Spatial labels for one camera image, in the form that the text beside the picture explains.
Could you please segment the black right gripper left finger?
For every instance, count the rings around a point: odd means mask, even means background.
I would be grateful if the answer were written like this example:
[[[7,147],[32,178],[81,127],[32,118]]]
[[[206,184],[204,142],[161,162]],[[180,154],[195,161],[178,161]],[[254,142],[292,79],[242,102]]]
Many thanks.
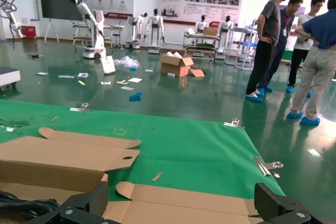
[[[101,181],[92,191],[70,196],[56,210],[27,223],[101,223],[108,204],[108,182]]]

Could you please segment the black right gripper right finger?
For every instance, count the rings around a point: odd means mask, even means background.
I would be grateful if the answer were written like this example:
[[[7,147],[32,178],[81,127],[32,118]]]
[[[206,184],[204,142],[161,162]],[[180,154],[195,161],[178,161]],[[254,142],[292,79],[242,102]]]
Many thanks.
[[[325,223],[300,201],[274,193],[264,183],[256,183],[254,206],[263,223]]]

